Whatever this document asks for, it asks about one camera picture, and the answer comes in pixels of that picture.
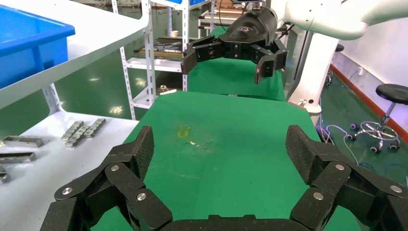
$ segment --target green mat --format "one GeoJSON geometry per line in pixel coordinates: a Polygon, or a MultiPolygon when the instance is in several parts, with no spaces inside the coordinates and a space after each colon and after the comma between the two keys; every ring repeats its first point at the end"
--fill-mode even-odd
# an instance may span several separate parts
{"type": "MultiPolygon", "coordinates": [[[[308,113],[286,102],[178,91],[159,96],[125,142],[152,126],[155,149],[145,183],[174,220],[288,218],[308,188],[286,154],[291,124],[318,140],[308,113]]],[[[114,208],[92,230],[131,229],[114,208]]],[[[325,229],[358,230],[341,207],[325,229]]]]}
{"type": "MultiPolygon", "coordinates": [[[[225,31],[219,26],[211,34],[219,36],[225,31]]],[[[189,91],[212,94],[238,94],[285,101],[280,71],[254,83],[256,65],[248,60],[213,59],[200,62],[189,73],[189,91]]]]}

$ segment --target caster wheel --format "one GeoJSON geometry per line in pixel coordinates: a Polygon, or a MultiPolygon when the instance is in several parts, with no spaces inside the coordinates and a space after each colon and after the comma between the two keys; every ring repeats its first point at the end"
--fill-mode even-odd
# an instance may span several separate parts
{"type": "Polygon", "coordinates": [[[350,128],[355,130],[355,131],[360,130],[360,126],[358,124],[352,124],[352,125],[350,125],[350,128]]]}
{"type": "Polygon", "coordinates": [[[398,150],[399,149],[399,145],[397,143],[391,143],[390,144],[390,149],[391,150],[398,150]]]}
{"type": "Polygon", "coordinates": [[[379,147],[371,147],[370,148],[370,151],[372,151],[373,153],[380,153],[381,152],[381,149],[379,148],[379,147]]]}
{"type": "Polygon", "coordinates": [[[355,136],[353,136],[353,135],[350,135],[350,134],[347,134],[346,138],[347,138],[348,140],[355,141],[357,137],[355,137],[355,136]]]}

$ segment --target box on shelf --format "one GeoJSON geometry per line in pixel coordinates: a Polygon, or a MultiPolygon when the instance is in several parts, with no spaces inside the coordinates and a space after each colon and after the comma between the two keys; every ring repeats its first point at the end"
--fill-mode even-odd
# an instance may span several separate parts
{"type": "Polygon", "coordinates": [[[68,60],[73,26],[0,5],[0,89],[68,60]]]}
{"type": "MultiPolygon", "coordinates": [[[[174,2],[174,3],[177,3],[177,4],[181,4],[181,2],[182,2],[182,0],[168,0],[168,1],[174,2]]],[[[205,1],[205,0],[190,0],[190,6],[198,4],[198,3],[203,2],[203,1],[205,1]]]]}

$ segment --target stool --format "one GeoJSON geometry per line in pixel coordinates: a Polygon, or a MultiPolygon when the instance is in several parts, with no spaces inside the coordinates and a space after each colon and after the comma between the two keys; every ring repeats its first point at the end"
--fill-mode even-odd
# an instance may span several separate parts
{"type": "Polygon", "coordinates": [[[385,113],[384,117],[379,123],[365,121],[362,122],[360,126],[358,126],[357,124],[352,124],[350,126],[351,129],[356,131],[361,129],[361,131],[357,132],[354,135],[348,134],[347,138],[349,140],[355,141],[358,135],[366,133],[371,137],[380,140],[379,145],[371,147],[370,151],[374,153],[380,153],[383,148],[384,141],[396,141],[390,144],[390,149],[398,150],[400,145],[398,134],[392,128],[386,126],[386,124],[390,119],[390,114],[397,103],[408,105],[408,87],[397,84],[381,84],[377,87],[375,92],[382,98],[393,102],[388,108],[387,113],[385,113]]]}

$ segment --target yellow stain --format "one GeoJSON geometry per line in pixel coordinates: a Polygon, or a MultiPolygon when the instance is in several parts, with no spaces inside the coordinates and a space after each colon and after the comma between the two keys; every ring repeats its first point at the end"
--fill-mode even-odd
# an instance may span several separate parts
{"type": "Polygon", "coordinates": [[[178,130],[177,137],[187,137],[189,135],[189,131],[187,129],[178,130]]]}

